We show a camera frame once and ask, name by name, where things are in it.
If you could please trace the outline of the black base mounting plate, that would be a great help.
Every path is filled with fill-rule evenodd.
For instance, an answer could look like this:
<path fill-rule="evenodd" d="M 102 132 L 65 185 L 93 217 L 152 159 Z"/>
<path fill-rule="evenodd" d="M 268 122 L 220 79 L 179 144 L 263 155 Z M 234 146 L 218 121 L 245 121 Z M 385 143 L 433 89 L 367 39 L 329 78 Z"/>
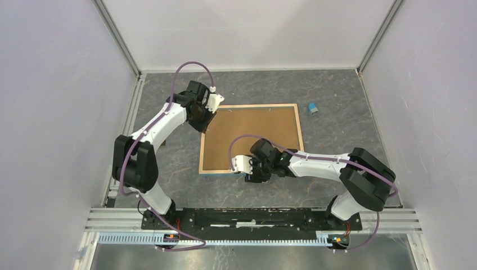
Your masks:
<path fill-rule="evenodd" d="M 340 221 L 316 208 L 183 208 L 165 217 L 175 228 L 211 240 L 314 240 L 316 232 L 360 231 L 359 214 Z"/>

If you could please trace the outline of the blue picture frame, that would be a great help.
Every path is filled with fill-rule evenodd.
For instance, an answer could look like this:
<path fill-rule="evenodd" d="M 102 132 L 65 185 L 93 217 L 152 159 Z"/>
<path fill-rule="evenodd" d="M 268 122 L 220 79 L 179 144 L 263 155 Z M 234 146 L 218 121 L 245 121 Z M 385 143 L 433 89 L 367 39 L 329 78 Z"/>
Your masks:
<path fill-rule="evenodd" d="M 221 105 L 201 135 L 199 174 L 230 174 L 230 144 L 244 134 L 304 150 L 297 104 Z"/>

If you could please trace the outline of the small blue eraser block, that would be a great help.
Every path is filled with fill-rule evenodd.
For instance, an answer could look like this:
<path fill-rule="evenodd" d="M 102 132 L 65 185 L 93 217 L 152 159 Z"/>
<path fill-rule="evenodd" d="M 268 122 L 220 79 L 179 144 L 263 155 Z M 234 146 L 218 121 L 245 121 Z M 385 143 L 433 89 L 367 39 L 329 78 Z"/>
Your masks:
<path fill-rule="evenodd" d="M 310 115 L 314 115 L 314 114 L 318 113 L 318 108 L 314 103 L 309 103 L 308 108 L 307 108 L 307 112 Z"/>

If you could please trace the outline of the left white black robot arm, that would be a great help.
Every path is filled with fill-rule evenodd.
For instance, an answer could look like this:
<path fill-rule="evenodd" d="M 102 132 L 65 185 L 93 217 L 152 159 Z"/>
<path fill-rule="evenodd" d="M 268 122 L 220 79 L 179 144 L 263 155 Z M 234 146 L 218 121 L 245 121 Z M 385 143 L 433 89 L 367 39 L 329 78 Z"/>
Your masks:
<path fill-rule="evenodd" d="M 224 97 L 214 87 L 192 80 L 185 91 L 169 96 L 162 109 L 141 129 L 115 139 L 112 178 L 119 182 L 123 195 L 128 188 L 130 194 L 139 196 L 156 214 L 155 222 L 163 229 L 172 228 L 177 215 L 174 201 L 158 183 L 159 147 L 184 123 L 205 133 L 223 101 Z"/>

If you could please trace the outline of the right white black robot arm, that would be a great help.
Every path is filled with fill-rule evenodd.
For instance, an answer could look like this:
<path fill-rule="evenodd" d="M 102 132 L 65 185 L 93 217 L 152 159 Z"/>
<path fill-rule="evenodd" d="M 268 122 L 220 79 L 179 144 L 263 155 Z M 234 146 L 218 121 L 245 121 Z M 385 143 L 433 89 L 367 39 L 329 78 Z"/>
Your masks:
<path fill-rule="evenodd" d="M 346 191 L 327 207 L 326 225 L 338 230 L 363 210 L 380 212 L 388 198 L 398 194 L 395 173 L 373 154 L 356 147 L 350 153 L 324 155 L 284 148 L 260 138 L 248 155 L 230 158 L 231 171 L 244 173 L 247 182 L 278 177 L 317 177 L 341 183 Z"/>

